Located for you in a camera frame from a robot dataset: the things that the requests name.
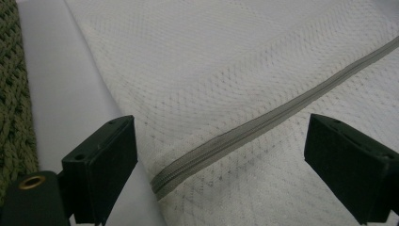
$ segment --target white mesh fabric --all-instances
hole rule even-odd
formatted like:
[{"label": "white mesh fabric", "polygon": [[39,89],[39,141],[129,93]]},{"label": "white mesh fabric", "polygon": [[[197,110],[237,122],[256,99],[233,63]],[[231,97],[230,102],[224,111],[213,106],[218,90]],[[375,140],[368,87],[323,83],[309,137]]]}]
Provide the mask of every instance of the white mesh fabric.
[{"label": "white mesh fabric", "polygon": [[152,178],[398,36],[373,0],[67,0]]},{"label": "white mesh fabric", "polygon": [[[304,160],[309,117],[344,121],[399,151],[398,62],[395,50],[189,177],[160,201],[168,225],[359,225]],[[398,219],[391,213],[387,225]]]}]

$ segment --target gray zipper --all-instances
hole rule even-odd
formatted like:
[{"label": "gray zipper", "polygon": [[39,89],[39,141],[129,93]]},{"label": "gray zipper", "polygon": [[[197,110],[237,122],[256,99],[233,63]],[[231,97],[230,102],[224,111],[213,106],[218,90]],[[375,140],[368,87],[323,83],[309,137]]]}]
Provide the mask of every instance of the gray zipper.
[{"label": "gray zipper", "polygon": [[257,119],[238,126],[226,134],[215,137],[185,154],[165,167],[152,179],[152,191],[155,193],[157,199],[161,200],[189,176],[206,168],[226,154],[287,120],[305,106],[334,89],[353,74],[377,62],[398,46],[399,37],[372,52],[370,55],[348,65],[325,82],[297,96],[290,102],[279,106]]}]

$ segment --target white table surface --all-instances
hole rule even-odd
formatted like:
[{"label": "white table surface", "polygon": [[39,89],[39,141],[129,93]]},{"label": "white table surface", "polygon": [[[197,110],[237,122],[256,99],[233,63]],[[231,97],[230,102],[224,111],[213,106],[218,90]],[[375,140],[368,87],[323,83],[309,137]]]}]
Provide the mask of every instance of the white table surface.
[{"label": "white table surface", "polygon": [[[67,153],[121,113],[65,2],[17,2],[40,169],[58,173]],[[107,225],[165,225],[141,163],[122,190]]]}]

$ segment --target green woven mat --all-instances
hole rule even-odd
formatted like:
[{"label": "green woven mat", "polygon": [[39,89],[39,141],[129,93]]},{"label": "green woven mat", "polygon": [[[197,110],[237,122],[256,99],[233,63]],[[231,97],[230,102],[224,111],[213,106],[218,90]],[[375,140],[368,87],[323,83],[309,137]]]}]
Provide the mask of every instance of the green woven mat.
[{"label": "green woven mat", "polygon": [[24,49],[15,0],[0,0],[0,206],[7,187],[38,170]]}]

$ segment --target white tabletop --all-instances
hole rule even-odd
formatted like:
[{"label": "white tabletop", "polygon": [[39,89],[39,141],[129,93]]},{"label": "white tabletop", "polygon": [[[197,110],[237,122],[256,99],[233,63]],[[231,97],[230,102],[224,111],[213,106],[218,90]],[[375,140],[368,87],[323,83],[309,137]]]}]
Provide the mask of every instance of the white tabletop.
[{"label": "white tabletop", "polygon": [[[64,1],[17,2],[40,169],[60,172],[67,153],[121,113]],[[165,225],[141,163],[107,225]]]}]

